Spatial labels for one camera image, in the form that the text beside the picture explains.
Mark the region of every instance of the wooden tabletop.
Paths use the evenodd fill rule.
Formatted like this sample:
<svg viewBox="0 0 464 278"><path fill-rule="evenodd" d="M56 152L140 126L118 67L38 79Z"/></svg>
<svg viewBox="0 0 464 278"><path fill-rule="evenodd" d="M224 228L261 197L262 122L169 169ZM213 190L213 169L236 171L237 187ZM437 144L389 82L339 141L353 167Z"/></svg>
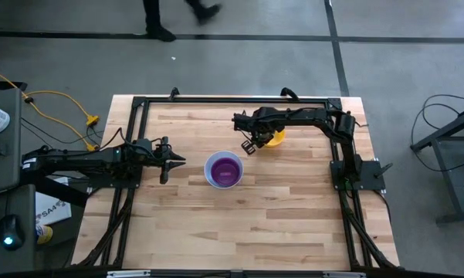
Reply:
<svg viewBox="0 0 464 278"><path fill-rule="evenodd" d="M127 129L132 98L113 97L103 142L118 127ZM341 99L344 110L365 124L361 98ZM151 104L145 137L168 136L173 151L187 158L187 164L170 171L166 185L159 184L159 168L144 170L130 218L124 268L349 269L340 201L330 177L329 140L315 127L287 127L280 146L247 156L240 147L245 138L233 130L231 119L234 113L252 114L261 106L295 109L305 104ZM371 160L368 128L357 128L354 137L357 152ZM117 138L112 145L121 143ZM203 173L206 159L222 150L233 151L245 167L240 184L228 190L213 188ZM101 189L88 200L73 263L84 259L106 231L113 192ZM381 197L361 192L361 204L367 232L398 264ZM354 238L362 262L360 241Z"/></svg>

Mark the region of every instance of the concrete floor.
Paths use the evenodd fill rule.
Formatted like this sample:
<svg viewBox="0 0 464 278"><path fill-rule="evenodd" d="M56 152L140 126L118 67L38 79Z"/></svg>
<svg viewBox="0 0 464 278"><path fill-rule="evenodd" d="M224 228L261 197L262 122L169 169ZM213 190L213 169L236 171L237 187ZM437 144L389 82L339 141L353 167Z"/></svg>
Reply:
<svg viewBox="0 0 464 278"><path fill-rule="evenodd" d="M332 3L340 36L464 37L464 0ZM224 4L218 18L200 29L182 0L164 0L163 23L179 34L330 34L323 0ZM143 32L144 12L139 1L1 0L0 29ZM464 45L341 43L340 48L350 95L363 98L375 153L383 164L395 164L385 180L401 265L464 275L464 222L435 224L436 217L452 212L442 176L425 169L408 149L410 129L425 98L437 93L464 96ZM0 38L0 72L27 82L28 91L71 94L102 117L98 129L105 124L111 96L120 93L170 93L177 86L185 94L277 95L287 86L299 95L340 96L330 42ZM438 101L464 110L464 101ZM40 96L36 103L84 132L85 118L69 101ZM443 125L454 116L438 107L428 117ZM28 107L23 117L57 137L76 139ZM415 137L431 131L419 121ZM82 143L48 142L83 149ZM22 131L22 152L41 144ZM435 165L432 153L422 156ZM69 244L53 252L63 262Z"/></svg>

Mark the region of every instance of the black pants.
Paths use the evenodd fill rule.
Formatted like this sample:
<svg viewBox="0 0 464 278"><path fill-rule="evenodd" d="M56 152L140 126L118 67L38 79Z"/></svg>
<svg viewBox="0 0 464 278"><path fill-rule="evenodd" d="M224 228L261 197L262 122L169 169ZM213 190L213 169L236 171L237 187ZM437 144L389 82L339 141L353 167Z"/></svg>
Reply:
<svg viewBox="0 0 464 278"><path fill-rule="evenodd" d="M201 0L185 0L189 4L194 12L199 12L205 7L201 4ZM146 11L146 26L160 26L160 0L143 0L144 11Z"/></svg>

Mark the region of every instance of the yellow cable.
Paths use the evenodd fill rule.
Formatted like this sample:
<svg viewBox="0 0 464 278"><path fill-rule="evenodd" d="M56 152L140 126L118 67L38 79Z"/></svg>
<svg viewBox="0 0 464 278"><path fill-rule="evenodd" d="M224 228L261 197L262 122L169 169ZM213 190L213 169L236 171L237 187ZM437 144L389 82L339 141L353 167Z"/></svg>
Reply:
<svg viewBox="0 0 464 278"><path fill-rule="evenodd" d="M26 96L31 96L33 94L37 94L37 93L51 93L51 94L56 94L56 95L60 95L60 96L64 96L68 99L70 99L71 101L73 101L80 109L81 111L84 113L84 115L86 115L86 117L88 116L91 116L89 115L83 108L82 105L80 105L80 103L77 102L77 100L74 100L73 97L71 97L70 95L66 94L66 93L62 93L62 92L57 92L57 91L52 91L52 90L40 90L40 91L34 91L34 92L29 92L26 94Z"/></svg>
<svg viewBox="0 0 464 278"><path fill-rule="evenodd" d="M9 84L10 84L11 86L13 86L14 88L17 88L17 89L18 89L18 87L17 87L14 83L12 83L10 80L8 80L7 78L5 78L2 74L0 74L0 78L2 78L3 80L5 80L7 83L9 83ZM21 93L22 93L22 97L24 97L24 98L27 97L27 95L26 95L24 92L21 91ZM89 144L89 143L86 141L86 139L84 139L83 135L81 135L79 132L77 132L77 130L76 130L75 128L73 128L72 126L70 126L68 123L64 123L64 122L62 122L61 120L58 120L58 119L56 119L56 118L54 118L54 117L51 117L51 116L48 116L48 115L44 114L43 112L41 112L41 111L38 109L38 107L37 107L34 103L29 103L29 104L30 104L30 105L34 108L34 110L36 110L36 112L38 112L38 114L41 115L42 117L45 117L45 118L47 118L47 119L49 119L49 120L53 120L53 121L55 121L55 122L57 122L57 123L59 123L59 124L62 124L62 125L64 125L64 126L70 128L75 134L77 134L77 136L79 136L79 137L84 141L84 144L86 144L86 147L87 147L87 149L88 149L89 151L93 151L93 150L95 149L95 147L94 147L92 144Z"/></svg>

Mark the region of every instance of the person's leg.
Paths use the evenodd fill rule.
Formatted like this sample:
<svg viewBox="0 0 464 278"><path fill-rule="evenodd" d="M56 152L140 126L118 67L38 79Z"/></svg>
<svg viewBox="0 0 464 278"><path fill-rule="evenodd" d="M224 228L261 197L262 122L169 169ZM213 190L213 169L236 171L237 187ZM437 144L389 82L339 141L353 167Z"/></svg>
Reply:
<svg viewBox="0 0 464 278"><path fill-rule="evenodd" d="M201 0L185 0L188 5L194 10L194 15L198 20L199 24L206 24L209 19L215 16L219 10L222 8L220 4L213 5L209 8L206 8Z"/></svg>
<svg viewBox="0 0 464 278"><path fill-rule="evenodd" d="M159 39L163 42L173 42L176 40L174 34L161 26L160 1L143 0L144 11L146 12L146 32L152 39Z"/></svg>

